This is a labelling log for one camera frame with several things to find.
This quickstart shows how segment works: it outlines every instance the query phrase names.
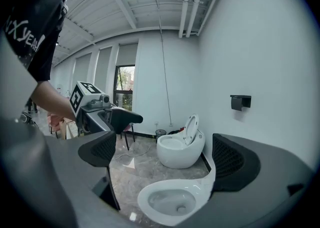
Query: chair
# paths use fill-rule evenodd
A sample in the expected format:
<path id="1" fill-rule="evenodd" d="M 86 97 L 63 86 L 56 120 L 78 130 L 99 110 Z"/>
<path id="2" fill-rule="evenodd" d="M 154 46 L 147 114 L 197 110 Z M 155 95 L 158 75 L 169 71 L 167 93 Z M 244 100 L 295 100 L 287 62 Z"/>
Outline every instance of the chair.
<path id="1" fill-rule="evenodd" d="M 126 143 L 126 147 L 129 151 L 129 145 L 128 145 L 128 140 L 127 140 L 127 132 L 129 131 L 129 129 L 132 129 L 132 136 L 133 136 L 133 141 L 136 142 L 135 140 L 135 132 L 134 132 L 134 124 L 130 123 L 122 132 L 124 133 L 124 138 L 125 138 L 125 143 Z"/>

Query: toilet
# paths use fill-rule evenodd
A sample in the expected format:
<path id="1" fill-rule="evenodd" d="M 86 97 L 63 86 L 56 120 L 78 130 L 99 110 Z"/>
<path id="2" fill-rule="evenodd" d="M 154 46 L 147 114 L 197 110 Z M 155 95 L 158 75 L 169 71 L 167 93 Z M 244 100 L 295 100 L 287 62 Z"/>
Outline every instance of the toilet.
<path id="1" fill-rule="evenodd" d="M 138 195 L 141 211 L 152 221 L 176 226 L 209 200 L 216 170 L 201 179 L 173 179 L 148 185 Z"/>
<path id="2" fill-rule="evenodd" d="M 156 152 L 162 165 L 171 169 L 187 169 L 198 160 L 206 141 L 198 126 L 199 116 L 193 114 L 183 131 L 159 137 Z"/>

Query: black wall dispenser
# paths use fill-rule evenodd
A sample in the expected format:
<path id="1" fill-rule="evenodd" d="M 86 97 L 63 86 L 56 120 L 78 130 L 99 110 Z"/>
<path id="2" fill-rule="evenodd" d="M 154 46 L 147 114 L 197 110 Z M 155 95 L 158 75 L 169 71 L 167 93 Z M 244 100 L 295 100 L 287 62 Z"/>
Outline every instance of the black wall dispenser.
<path id="1" fill-rule="evenodd" d="M 251 95 L 237 95 L 232 94 L 231 97 L 231 108 L 242 112 L 242 107 L 251 107 Z"/>

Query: floor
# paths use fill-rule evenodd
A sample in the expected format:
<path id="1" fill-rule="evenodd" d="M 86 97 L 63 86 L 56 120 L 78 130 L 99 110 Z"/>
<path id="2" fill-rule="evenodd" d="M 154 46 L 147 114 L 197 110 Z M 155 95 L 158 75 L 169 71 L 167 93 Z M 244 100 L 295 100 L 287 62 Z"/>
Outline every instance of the floor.
<path id="1" fill-rule="evenodd" d="M 32 111 L 31 116 L 46 136 L 56 136 L 54 132 L 52 135 L 49 132 L 45 110 L 39 108 L 38 113 Z M 154 139 L 136 136 L 134 142 L 131 134 L 127 135 L 127 139 L 129 151 L 125 137 L 121 139 L 120 135 L 117 135 L 116 151 L 110 163 L 111 181 L 121 208 L 120 213 L 143 227 L 162 228 L 163 225 L 151 221 L 139 209 L 139 192 L 144 187 L 162 180 L 203 178 L 208 174 L 208 170 L 201 158 L 187 169 L 167 168 L 157 158 Z"/>

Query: toilet seat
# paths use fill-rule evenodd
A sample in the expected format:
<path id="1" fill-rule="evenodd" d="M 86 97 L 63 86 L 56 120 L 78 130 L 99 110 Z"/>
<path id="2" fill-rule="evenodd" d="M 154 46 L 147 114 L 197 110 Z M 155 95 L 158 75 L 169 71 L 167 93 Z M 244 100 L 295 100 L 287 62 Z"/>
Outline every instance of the toilet seat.
<path id="1" fill-rule="evenodd" d="M 195 139 L 198 127 L 199 116 L 197 114 L 193 114 L 187 119 L 183 130 L 183 139 L 187 146 L 190 145 Z"/>
<path id="2" fill-rule="evenodd" d="M 165 226 L 175 226 L 199 210 L 209 199 L 210 191 L 201 185 L 202 179 L 173 179 L 155 182 L 148 185 L 138 195 L 138 205 L 142 212 L 152 221 Z M 169 215 L 161 213 L 150 206 L 149 198 L 153 193 L 167 190 L 184 190 L 194 197 L 195 206 L 189 213 L 183 215 Z"/>

